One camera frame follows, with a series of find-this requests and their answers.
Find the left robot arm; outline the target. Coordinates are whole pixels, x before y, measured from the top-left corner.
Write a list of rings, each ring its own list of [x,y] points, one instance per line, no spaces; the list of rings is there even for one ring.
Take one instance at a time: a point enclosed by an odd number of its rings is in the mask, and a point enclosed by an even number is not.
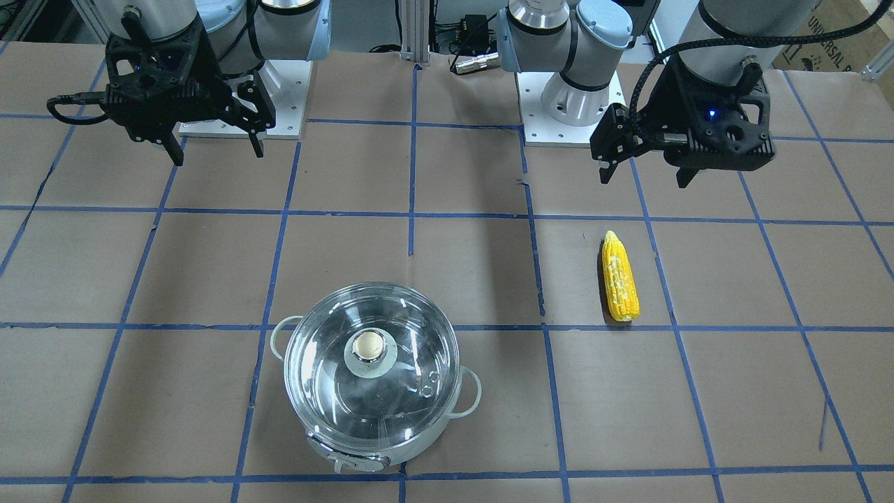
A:
[[[633,43],[634,16],[648,2],[511,1],[497,16],[506,71],[552,73],[548,112],[594,125],[592,159],[607,184],[617,166],[662,152],[681,188],[703,170],[750,172],[774,159],[763,71],[807,19],[809,1],[700,1],[681,42],[709,42],[662,55],[645,106],[612,104],[608,86]]]

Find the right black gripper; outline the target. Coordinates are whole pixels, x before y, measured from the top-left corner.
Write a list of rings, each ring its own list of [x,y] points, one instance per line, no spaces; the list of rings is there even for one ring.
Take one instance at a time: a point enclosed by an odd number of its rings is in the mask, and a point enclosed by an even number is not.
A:
[[[232,89],[198,14],[163,41],[153,41],[136,14],[120,20],[125,34],[111,35],[105,51],[105,113],[131,140],[159,144],[181,168],[184,152],[173,127],[220,120],[246,131],[255,156],[265,156],[264,131],[277,124],[277,115],[264,82],[252,71]]]

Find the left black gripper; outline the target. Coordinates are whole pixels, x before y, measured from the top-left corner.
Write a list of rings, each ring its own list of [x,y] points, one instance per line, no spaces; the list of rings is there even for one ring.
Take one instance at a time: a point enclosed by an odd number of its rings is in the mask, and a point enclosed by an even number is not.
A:
[[[686,189],[699,170],[753,171],[774,159],[769,131],[770,97],[757,61],[731,86],[712,84],[673,55],[639,111],[612,104],[590,138],[601,184],[615,167],[646,152],[664,153],[679,168],[677,187]]]

